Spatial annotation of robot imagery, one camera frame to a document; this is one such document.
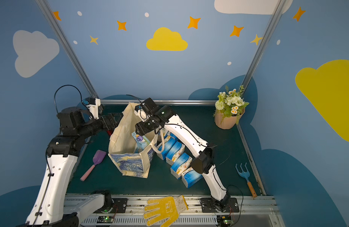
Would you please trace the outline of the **teal cartoon tissue pack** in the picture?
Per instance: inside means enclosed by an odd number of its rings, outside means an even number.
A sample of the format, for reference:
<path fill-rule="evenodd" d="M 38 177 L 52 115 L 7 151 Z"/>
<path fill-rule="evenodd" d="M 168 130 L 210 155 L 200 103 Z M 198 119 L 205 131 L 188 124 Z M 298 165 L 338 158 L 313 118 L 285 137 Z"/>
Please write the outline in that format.
<path fill-rule="evenodd" d="M 132 137 L 135 139 L 135 142 L 136 142 L 135 149 L 134 149 L 135 154 L 141 153 L 150 144 L 150 141 L 148 140 L 147 137 L 140 136 L 136 132 L 132 133 Z"/>

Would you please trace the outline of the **cream canvas tote bag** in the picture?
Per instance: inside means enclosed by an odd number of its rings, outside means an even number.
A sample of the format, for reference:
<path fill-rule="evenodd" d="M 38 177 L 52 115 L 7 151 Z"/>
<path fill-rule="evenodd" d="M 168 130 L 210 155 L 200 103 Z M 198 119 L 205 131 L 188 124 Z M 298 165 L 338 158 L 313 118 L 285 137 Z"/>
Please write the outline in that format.
<path fill-rule="evenodd" d="M 147 178 L 151 161 L 155 153 L 161 153 L 156 148 L 158 135 L 153 131 L 144 136 L 150 141 L 149 146 L 141 153 L 135 154 L 135 125 L 141 119 L 134 113 L 135 103 L 129 103 L 123 111 L 123 118 L 110 137 L 108 156 L 124 176 Z"/>

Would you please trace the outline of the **blue white tissue pack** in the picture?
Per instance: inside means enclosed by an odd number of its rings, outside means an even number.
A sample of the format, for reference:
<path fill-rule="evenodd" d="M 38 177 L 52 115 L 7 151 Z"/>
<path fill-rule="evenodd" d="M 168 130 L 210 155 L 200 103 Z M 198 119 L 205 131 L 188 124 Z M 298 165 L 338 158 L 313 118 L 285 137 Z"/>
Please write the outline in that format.
<path fill-rule="evenodd" d="M 179 157 L 184 153 L 184 151 L 185 151 L 185 145 L 177 141 L 167 153 L 166 162 L 172 166 L 179 159 Z"/>
<path fill-rule="evenodd" d="M 165 134 L 164 134 L 164 139 L 166 140 L 167 137 L 172 137 L 173 139 L 175 139 L 176 141 L 178 140 L 178 138 L 173 134 L 171 133 L 170 131 L 166 131 Z"/>
<path fill-rule="evenodd" d="M 192 157 L 187 153 L 183 153 L 171 166 L 171 174 L 178 180 L 181 178 L 181 174 L 187 170 L 192 162 Z"/>
<path fill-rule="evenodd" d="M 202 174 L 197 173 L 192 167 L 186 169 L 181 174 L 181 179 L 186 188 L 192 187 L 195 183 L 203 178 Z"/>
<path fill-rule="evenodd" d="M 173 145 L 176 143 L 176 139 L 172 136 L 167 136 L 164 139 L 164 149 L 162 149 L 162 143 L 160 143 L 157 146 L 157 149 L 159 151 L 161 151 L 161 153 L 157 153 L 157 156 L 161 159 L 161 160 L 165 160 L 166 156 L 168 154 L 168 152 L 170 151 L 170 149 L 173 147 Z"/>

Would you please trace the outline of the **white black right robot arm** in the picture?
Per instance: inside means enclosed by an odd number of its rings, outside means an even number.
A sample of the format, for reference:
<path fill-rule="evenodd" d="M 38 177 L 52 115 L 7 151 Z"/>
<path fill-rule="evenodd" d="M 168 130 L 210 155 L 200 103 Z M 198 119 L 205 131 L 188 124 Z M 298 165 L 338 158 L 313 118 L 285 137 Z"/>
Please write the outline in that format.
<path fill-rule="evenodd" d="M 230 195 L 218 175 L 212 146 L 197 136 L 169 106 L 149 108 L 146 104 L 140 104 L 134 108 L 134 113 L 140 118 L 135 126 L 139 135 L 155 129 L 166 129 L 189 149 L 194 156 L 191 167 L 203 176 L 214 203 L 223 209 Z"/>

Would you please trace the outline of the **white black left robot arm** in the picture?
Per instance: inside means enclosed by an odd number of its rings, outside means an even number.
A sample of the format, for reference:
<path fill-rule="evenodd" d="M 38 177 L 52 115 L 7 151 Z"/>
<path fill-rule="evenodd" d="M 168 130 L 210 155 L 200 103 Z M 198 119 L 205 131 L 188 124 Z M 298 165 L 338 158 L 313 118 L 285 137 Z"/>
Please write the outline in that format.
<path fill-rule="evenodd" d="M 57 114 L 60 132 L 47 147 L 44 179 L 24 227 L 78 227 L 94 212 L 112 208 L 109 191 L 101 190 L 79 203 L 69 214 L 64 213 L 68 184 L 86 139 L 101 131 L 114 130 L 123 118 L 122 113 L 109 113 L 85 121 L 84 114 L 91 115 L 91 112 L 69 107 Z"/>

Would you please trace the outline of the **purple pink spatula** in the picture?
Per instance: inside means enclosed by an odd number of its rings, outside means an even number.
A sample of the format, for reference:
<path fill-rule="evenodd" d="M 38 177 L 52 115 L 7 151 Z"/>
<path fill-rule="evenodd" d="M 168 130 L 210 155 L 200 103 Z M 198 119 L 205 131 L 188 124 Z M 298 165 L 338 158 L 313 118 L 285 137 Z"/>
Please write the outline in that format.
<path fill-rule="evenodd" d="M 97 150 L 93 157 L 93 165 L 85 172 L 85 174 L 80 178 L 81 181 L 85 181 L 96 165 L 100 164 L 106 156 L 106 152 L 102 150 Z"/>

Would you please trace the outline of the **yellow knit work glove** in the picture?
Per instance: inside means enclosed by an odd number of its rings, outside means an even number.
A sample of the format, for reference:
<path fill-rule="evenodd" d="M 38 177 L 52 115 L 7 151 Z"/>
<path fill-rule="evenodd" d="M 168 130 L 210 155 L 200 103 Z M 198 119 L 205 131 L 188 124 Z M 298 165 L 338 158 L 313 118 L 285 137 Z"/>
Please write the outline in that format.
<path fill-rule="evenodd" d="M 180 214 L 188 210 L 187 202 L 183 195 L 178 197 L 168 196 L 147 201 L 144 207 L 143 218 L 147 220 L 147 227 L 161 222 L 161 227 L 170 227 L 177 221 Z"/>

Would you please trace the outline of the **flower pot with white flowers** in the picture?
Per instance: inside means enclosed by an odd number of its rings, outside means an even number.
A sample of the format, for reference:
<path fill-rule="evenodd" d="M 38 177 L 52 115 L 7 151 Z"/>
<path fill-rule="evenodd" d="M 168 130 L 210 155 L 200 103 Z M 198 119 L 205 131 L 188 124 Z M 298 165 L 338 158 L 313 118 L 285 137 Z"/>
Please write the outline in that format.
<path fill-rule="evenodd" d="M 217 127 L 229 130 L 239 124 L 246 107 L 249 105 L 249 102 L 245 102 L 243 99 L 244 91 L 243 85 L 238 90 L 229 90 L 226 86 L 226 91 L 219 93 L 218 100 L 215 102 L 216 110 L 214 113 Z"/>

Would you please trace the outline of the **left green circuit board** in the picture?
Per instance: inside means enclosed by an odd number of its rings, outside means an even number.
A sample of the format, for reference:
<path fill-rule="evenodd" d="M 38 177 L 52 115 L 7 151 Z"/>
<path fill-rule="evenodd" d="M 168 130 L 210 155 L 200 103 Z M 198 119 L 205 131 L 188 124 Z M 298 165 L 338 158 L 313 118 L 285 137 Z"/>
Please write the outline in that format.
<path fill-rule="evenodd" d="M 111 224 L 115 220 L 114 216 L 99 216 L 97 223 L 98 224 Z"/>

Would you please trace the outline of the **green circuit board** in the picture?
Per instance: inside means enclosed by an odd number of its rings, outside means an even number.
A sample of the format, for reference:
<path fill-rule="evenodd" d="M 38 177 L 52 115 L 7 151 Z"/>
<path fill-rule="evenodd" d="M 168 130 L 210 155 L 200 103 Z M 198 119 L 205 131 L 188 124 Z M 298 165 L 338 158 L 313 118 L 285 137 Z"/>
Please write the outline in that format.
<path fill-rule="evenodd" d="M 230 216 L 217 216 L 217 227 L 231 227 L 234 223 Z"/>
<path fill-rule="evenodd" d="M 97 223 L 98 224 L 111 224 L 115 220 L 114 216 L 99 216 Z"/>

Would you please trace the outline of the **right green circuit board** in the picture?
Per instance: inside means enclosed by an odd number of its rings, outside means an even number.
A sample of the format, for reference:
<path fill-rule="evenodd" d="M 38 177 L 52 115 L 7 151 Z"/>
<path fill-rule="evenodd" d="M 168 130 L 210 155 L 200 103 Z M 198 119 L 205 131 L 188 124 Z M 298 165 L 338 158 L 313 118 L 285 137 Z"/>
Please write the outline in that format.
<path fill-rule="evenodd" d="M 234 223 L 230 216 L 217 216 L 217 227 L 231 227 Z"/>

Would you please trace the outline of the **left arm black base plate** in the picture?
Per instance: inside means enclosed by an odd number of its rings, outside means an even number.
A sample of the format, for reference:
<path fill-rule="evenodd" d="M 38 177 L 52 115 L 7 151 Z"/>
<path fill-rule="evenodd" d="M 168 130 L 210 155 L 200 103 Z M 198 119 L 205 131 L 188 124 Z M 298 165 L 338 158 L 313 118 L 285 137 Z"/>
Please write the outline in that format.
<path fill-rule="evenodd" d="M 125 213 L 127 207 L 127 198 L 112 198 L 111 207 L 106 209 L 101 208 L 95 211 L 95 214 L 115 214 L 115 213 Z"/>

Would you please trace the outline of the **aluminium rail front frame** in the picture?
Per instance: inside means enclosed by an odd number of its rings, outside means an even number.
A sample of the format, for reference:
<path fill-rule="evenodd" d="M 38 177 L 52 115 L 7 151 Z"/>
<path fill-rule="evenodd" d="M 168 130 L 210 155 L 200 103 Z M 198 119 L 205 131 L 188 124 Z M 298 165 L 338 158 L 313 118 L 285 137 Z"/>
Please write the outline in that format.
<path fill-rule="evenodd" d="M 29 222 L 41 226 L 283 227 L 275 199 L 233 196 L 219 210 L 204 196 L 69 195 L 46 202 Z"/>

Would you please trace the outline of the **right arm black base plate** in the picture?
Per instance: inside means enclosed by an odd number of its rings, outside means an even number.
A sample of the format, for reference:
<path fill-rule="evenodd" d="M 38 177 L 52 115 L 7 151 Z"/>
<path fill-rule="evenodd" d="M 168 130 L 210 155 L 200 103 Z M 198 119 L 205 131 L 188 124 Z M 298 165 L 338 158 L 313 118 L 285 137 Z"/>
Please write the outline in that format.
<path fill-rule="evenodd" d="M 221 205 L 213 198 L 200 198 L 200 205 L 203 213 L 239 213 L 240 204 L 236 198 L 230 198 L 228 203 Z"/>

